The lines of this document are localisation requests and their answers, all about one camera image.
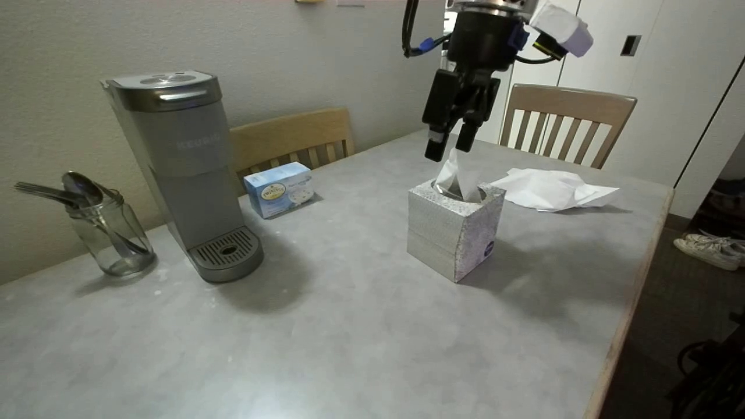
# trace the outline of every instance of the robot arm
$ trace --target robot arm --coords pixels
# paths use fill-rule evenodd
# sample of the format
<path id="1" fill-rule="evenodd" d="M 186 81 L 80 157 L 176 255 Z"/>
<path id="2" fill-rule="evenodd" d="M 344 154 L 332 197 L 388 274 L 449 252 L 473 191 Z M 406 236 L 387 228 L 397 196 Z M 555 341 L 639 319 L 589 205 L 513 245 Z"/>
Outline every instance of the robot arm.
<path id="1" fill-rule="evenodd" d="M 406 0 L 403 20 L 405 56 L 420 56 L 444 43 L 447 60 L 451 62 L 451 70 L 434 72 L 420 117 L 430 128 L 423 154 L 430 160 L 442 157 L 447 138 L 458 118 L 462 118 L 462 128 L 455 147 L 470 152 L 474 133 L 488 121 L 501 83 L 493 72 L 510 70 L 513 60 L 523 60 L 517 54 L 527 40 L 523 25 L 536 10 L 536 0 L 451 0 L 449 5 L 458 11 L 453 33 L 426 40 L 419 48 L 406 47 L 416 0 Z M 586 25 L 559 6 L 544 6 L 532 19 L 532 25 L 540 29 L 536 47 L 550 58 L 525 62 L 550 62 L 562 58 L 565 50 L 581 56 L 590 47 Z"/>

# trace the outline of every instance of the beige wall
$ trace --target beige wall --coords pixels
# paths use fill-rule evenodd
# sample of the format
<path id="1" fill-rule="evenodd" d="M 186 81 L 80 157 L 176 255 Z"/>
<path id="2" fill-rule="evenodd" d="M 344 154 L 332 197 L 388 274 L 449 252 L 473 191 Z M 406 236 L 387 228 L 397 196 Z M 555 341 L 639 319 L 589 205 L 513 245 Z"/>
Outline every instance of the beige wall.
<path id="1" fill-rule="evenodd" d="M 16 193 L 19 178 L 61 186 L 64 169 L 78 169 L 119 188 L 146 225 L 163 220 L 98 85 L 103 76 L 214 72 L 231 122 L 346 105 L 361 148 L 420 128 L 434 56 L 401 56 L 403 5 L 4 0 L 0 281 L 80 253 L 62 207 Z M 416 33 L 439 25 L 442 1 L 420 1 Z"/>

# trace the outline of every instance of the blue box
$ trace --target blue box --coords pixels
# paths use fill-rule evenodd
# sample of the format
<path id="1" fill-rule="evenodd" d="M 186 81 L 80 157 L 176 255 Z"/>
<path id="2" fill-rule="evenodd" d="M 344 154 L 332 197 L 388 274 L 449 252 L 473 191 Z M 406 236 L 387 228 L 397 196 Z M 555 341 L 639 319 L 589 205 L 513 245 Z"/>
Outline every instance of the blue box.
<path id="1" fill-rule="evenodd" d="M 314 197 L 310 169 L 302 163 L 285 163 L 246 175 L 245 188 L 262 218 L 290 211 Z"/>

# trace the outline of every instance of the coffee maker drip tray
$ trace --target coffee maker drip tray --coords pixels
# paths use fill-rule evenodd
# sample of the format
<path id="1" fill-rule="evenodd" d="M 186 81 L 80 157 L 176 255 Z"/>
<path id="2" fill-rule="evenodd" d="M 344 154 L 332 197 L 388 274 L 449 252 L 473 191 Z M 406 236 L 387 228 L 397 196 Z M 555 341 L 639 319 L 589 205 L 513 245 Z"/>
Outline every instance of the coffee maker drip tray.
<path id="1" fill-rule="evenodd" d="M 248 228 L 235 228 L 189 249 L 189 255 L 204 281 L 220 283 L 253 273 L 260 266 L 262 252 Z"/>

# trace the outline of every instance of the white tissue box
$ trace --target white tissue box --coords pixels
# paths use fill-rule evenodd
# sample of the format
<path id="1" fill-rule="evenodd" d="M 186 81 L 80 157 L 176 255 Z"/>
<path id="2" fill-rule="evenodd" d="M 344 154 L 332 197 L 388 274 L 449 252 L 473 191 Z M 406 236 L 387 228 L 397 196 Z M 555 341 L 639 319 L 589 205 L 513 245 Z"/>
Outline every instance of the white tissue box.
<path id="1" fill-rule="evenodd" d="M 409 188 L 406 252 L 451 281 L 488 259 L 505 191 L 482 191 L 479 202 L 447 197 L 423 182 Z"/>
<path id="2" fill-rule="evenodd" d="M 302 163 L 285 163 L 253 172 L 241 182 L 255 211 L 264 218 L 284 213 L 314 197 L 311 176 Z"/>

